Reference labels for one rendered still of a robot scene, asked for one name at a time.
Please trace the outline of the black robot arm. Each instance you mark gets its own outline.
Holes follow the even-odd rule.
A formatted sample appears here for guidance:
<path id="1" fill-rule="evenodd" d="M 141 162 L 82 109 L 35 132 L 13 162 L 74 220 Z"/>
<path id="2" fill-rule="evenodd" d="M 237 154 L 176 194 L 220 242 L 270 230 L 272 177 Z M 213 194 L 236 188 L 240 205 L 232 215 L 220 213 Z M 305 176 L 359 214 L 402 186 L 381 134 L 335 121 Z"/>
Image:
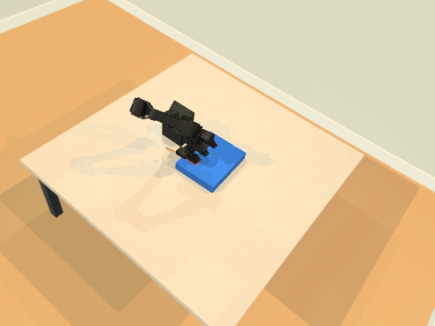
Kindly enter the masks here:
<path id="1" fill-rule="evenodd" d="M 131 115 L 137 118 L 158 121 L 167 127 L 177 129 L 182 136 L 195 141 L 192 149 L 198 151 L 201 155 L 207 150 L 215 137 L 214 133 L 202 129 L 203 126 L 195 121 L 186 121 L 176 110 L 167 110 L 165 112 L 156 110 L 150 102 L 140 97 L 134 98 L 129 111 Z"/>

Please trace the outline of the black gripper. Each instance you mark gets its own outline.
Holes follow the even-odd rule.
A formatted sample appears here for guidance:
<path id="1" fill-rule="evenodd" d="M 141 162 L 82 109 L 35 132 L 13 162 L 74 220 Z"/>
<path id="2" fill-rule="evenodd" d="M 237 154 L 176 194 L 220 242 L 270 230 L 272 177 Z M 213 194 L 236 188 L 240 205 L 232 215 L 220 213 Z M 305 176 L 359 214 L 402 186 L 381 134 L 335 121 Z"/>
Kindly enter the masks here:
<path id="1" fill-rule="evenodd" d="M 186 146 L 179 147 L 176 150 L 176 155 L 180 156 L 183 159 L 187 159 L 188 157 L 190 157 L 195 152 L 195 150 L 192 149 L 192 146 L 195 143 L 194 140 L 190 140 L 189 138 L 187 138 L 185 143 L 186 143 Z"/>

